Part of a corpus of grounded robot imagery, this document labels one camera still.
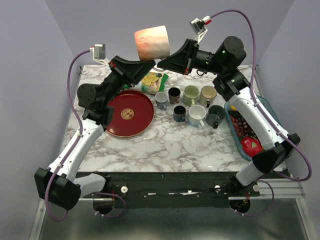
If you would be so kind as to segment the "pink upside-down mug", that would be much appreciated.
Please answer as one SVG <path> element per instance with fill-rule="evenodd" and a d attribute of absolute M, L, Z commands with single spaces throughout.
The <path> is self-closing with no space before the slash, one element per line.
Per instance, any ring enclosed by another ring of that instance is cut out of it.
<path fill-rule="evenodd" d="M 134 33 L 140 61 L 164 59 L 170 56 L 170 43 L 164 25 L 145 28 Z"/>

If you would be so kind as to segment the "light green mug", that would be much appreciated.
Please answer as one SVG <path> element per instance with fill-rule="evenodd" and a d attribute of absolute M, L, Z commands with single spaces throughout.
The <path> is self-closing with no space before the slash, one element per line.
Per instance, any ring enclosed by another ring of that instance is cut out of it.
<path fill-rule="evenodd" d="M 188 85 L 183 90 L 182 101 L 186 106 L 194 106 L 199 99 L 200 91 L 194 85 Z"/>

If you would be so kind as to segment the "brown striped mug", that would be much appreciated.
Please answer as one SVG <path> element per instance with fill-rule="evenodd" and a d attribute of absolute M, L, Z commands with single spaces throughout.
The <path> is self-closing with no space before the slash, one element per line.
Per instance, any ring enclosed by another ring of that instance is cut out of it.
<path fill-rule="evenodd" d="M 181 91 L 177 87 L 171 87 L 168 90 L 168 98 L 172 105 L 180 103 L 180 94 L 181 94 Z"/>

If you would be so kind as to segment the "grey blue mug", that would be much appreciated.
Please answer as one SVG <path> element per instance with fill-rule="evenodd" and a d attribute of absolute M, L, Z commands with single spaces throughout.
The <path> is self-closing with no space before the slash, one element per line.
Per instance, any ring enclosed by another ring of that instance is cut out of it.
<path fill-rule="evenodd" d="M 167 110 L 167 105 L 168 105 L 168 94 L 161 91 L 161 92 L 158 92 L 156 95 L 155 95 L 155 102 L 156 102 L 156 105 L 157 105 L 157 108 L 160 109 L 160 110 L 163 110 L 163 111 L 166 111 Z"/>

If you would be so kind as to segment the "cream mug with black rim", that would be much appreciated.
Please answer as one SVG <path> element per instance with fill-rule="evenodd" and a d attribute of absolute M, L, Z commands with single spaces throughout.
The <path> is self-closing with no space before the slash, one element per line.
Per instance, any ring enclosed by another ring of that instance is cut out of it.
<path fill-rule="evenodd" d="M 214 102 L 217 94 L 218 93 L 213 86 L 206 85 L 206 86 L 202 87 L 202 89 L 200 91 L 199 103 L 202 106 L 209 108 L 210 105 Z"/>

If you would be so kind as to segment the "dark blue mug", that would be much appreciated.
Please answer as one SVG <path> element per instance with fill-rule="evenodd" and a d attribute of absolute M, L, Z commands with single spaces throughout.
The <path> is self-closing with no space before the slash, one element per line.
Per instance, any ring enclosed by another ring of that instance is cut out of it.
<path fill-rule="evenodd" d="M 185 122 L 186 121 L 186 108 L 182 105 L 177 105 L 173 109 L 173 119 L 176 122 Z"/>

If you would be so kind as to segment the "light blue white mug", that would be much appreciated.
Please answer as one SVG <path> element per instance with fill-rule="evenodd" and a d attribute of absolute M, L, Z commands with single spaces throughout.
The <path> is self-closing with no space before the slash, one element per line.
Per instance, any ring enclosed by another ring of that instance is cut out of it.
<path fill-rule="evenodd" d="M 204 120 L 206 118 L 206 109 L 201 105 L 193 105 L 189 108 L 187 121 L 197 128 L 205 128 Z"/>

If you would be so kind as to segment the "dark grey mug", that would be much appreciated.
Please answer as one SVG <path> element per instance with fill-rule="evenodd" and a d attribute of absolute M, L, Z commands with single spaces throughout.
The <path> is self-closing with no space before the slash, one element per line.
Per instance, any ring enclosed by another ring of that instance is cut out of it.
<path fill-rule="evenodd" d="M 206 122 L 213 129 L 217 129 L 226 117 L 224 108 L 220 105 L 212 105 L 207 112 Z"/>

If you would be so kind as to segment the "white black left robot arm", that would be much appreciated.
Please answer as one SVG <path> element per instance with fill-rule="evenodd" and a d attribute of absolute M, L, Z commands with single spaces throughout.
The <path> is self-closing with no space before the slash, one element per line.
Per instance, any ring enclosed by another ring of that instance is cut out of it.
<path fill-rule="evenodd" d="M 154 60 L 130 61 L 115 56 L 109 63 L 110 74 L 100 84 L 84 83 L 78 87 L 78 105 L 84 108 L 78 117 L 79 128 L 48 168 L 39 168 L 35 182 L 45 205 L 55 204 L 67 211 L 86 195 L 96 193 L 104 198 L 110 194 L 109 178 L 91 173 L 77 178 L 79 167 L 96 140 L 112 121 L 114 108 L 108 103 L 124 90 L 137 85 L 155 66 Z"/>

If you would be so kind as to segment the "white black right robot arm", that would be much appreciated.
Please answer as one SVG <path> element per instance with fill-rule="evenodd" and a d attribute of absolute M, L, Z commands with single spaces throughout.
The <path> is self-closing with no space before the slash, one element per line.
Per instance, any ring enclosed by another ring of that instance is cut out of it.
<path fill-rule="evenodd" d="M 238 70 L 246 57 L 243 42 L 236 36 L 228 36 L 215 53 L 202 51 L 194 39 L 187 39 L 182 47 L 170 54 L 169 41 L 160 42 L 160 50 L 155 57 L 159 59 L 158 67 L 175 73 L 188 75 L 192 69 L 216 75 L 213 85 L 223 99 L 233 105 L 256 133 L 263 151 L 232 177 L 230 191 L 241 196 L 248 190 L 248 185 L 268 174 L 286 160 L 293 147 L 285 138 L 298 144 L 300 137 L 289 134 L 271 116 L 250 91 L 250 83 Z"/>

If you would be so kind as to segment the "green chips bag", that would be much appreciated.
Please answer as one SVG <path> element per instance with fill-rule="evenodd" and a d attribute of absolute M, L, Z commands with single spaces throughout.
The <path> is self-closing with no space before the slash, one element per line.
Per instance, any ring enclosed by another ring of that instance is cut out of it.
<path fill-rule="evenodd" d="M 169 76 L 165 73 L 149 72 L 137 85 L 134 90 L 156 95 L 158 92 L 163 92 Z"/>

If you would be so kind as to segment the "red round tray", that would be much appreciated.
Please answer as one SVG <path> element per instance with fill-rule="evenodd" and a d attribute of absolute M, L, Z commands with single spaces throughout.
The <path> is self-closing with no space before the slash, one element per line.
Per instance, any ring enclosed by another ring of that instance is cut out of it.
<path fill-rule="evenodd" d="M 141 134 L 154 118 L 152 101 L 139 91 L 124 90 L 108 106 L 114 108 L 114 113 L 106 132 L 116 137 L 128 138 Z"/>

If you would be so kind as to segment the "dark toy grapes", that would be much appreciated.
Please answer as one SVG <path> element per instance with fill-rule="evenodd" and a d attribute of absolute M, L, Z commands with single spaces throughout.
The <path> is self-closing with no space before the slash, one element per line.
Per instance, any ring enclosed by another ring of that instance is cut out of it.
<path fill-rule="evenodd" d="M 228 114 L 236 135 L 240 139 L 245 137 L 258 139 L 256 133 L 238 111 L 229 110 Z"/>

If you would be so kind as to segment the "teal transparent fruit container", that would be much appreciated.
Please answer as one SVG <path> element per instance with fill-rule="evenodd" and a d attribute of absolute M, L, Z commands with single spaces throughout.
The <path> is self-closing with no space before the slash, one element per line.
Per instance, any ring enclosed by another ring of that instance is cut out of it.
<path fill-rule="evenodd" d="M 258 138 L 258 135 L 251 128 L 245 118 L 229 102 L 224 104 L 226 121 L 230 128 L 231 135 L 237 146 L 239 154 L 247 161 L 264 148 Z"/>

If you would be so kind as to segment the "red toy dragon fruit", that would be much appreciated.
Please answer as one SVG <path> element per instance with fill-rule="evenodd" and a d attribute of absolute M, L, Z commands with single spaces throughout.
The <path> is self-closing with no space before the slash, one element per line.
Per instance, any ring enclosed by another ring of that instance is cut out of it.
<path fill-rule="evenodd" d="M 263 150 L 259 140 L 253 137 L 245 137 L 240 141 L 242 149 L 249 157 L 254 157 Z"/>

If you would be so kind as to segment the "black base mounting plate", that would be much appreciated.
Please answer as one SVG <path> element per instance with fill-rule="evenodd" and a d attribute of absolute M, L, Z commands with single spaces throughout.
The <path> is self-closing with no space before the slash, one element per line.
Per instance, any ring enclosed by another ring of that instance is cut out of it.
<path fill-rule="evenodd" d="M 107 193 L 121 196 L 116 209 L 228 208 L 230 198 L 258 197 L 257 182 L 245 187 L 232 184 L 234 172 L 103 172 Z"/>

